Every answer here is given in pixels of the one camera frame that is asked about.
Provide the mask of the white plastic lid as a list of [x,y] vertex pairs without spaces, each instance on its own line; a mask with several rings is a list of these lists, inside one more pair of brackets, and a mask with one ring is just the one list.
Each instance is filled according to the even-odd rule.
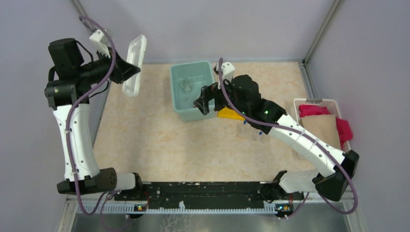
[[141,68],[145,57],[147,39],[141,34],[129,43],[127,62],[139,68],[122,84],[122,92],[128,97],[136,97],[140,89]]

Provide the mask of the clear glass beaker front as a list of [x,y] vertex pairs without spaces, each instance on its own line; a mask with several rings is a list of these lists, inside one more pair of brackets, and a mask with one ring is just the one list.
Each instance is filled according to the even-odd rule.
[[184,78],[181,81],[180,89],[184,94],[191,94],[194,89],[194,84],[190,79]]

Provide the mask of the yellow test tube rack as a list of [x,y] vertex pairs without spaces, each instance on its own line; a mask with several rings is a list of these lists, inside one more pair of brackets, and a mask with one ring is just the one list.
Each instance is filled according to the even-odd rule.
[[217,117],[219,118],[225,118],[225,119],[233,119],[233,120],[241,120],[244,121],[245,119],[238,114],[236,111],[229,109],[227,107],[224,107],[217,113]]

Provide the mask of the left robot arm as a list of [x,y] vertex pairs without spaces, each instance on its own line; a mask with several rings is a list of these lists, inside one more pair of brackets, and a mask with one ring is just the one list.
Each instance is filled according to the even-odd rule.
[[145,187],[138,174],[98,166],[88,127],[92,88],[108,80],[121,84],[140,68],[123,60],[112,48],[85,63],[81,48],[74,38],[53,41],[48,46],[54,65],[44,94],[59,126],[65,159],[64,179],[57,190],[68,195],[126,191],[133,200],[139,200]]

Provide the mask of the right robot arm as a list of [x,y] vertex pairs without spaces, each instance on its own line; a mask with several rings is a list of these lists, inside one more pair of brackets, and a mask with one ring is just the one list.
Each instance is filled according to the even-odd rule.
[[358,199],[352,183],[359,155],[342,151],[322,141],[295,121],[284,108],[261,97],[259,86],[248,75],[240,75],[222,85],[213,83],[201,88],[193,104],[203,115],[210,112],[209,102],[214,100],[215,111],[223,108],[241,113],[253,128],[275,137],[314,165],[310,171],[281,171],[272,186],[273,195],[285,199],[294,192],[316,192],[338,202],[347,188]]

